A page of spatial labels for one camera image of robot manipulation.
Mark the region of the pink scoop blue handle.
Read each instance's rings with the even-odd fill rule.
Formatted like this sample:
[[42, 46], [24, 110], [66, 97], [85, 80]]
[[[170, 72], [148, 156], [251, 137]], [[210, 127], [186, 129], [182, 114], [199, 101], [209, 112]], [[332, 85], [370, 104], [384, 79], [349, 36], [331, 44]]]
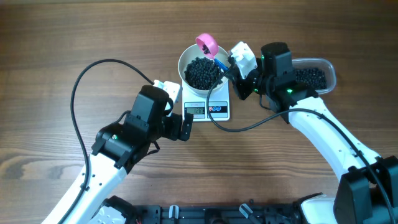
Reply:
[[216, 40], [208, 33], [202, 33], [195, 38], [197, 46], [200, 48], [205, 57], [212, 59], [217, 66], [226, 72], [227, 66], [216, 58], [219, 51], [219, 46]]

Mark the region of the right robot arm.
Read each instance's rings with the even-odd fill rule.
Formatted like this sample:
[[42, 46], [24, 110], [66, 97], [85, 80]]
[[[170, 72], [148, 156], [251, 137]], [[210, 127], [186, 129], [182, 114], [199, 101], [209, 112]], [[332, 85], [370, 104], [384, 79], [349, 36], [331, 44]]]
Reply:
[[397, 223], [397, 158], [381, 157], [356, 139], [317, 91], [299, 82], [287, 44], [274, 42], [256, 57], [244, 42], [229, 51], [228, 75], [240, 99], [266, 96], [276, 116], [299, 130], [329, 163], [339, 185], [300, 202], [303, 223]]

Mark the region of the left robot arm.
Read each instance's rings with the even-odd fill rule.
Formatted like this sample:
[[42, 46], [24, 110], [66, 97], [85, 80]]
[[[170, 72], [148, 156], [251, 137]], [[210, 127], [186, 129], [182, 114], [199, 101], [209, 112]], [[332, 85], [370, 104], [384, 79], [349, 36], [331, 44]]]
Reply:
[[88, 223], [103, 200], [144, 157], [159, 138], [187, 141], [192, 120], [173, 113], [181, 85], [155, 81], [144, 85], [132, 110], [103, 127], [79, 176], [44, 220], [44, 223]]

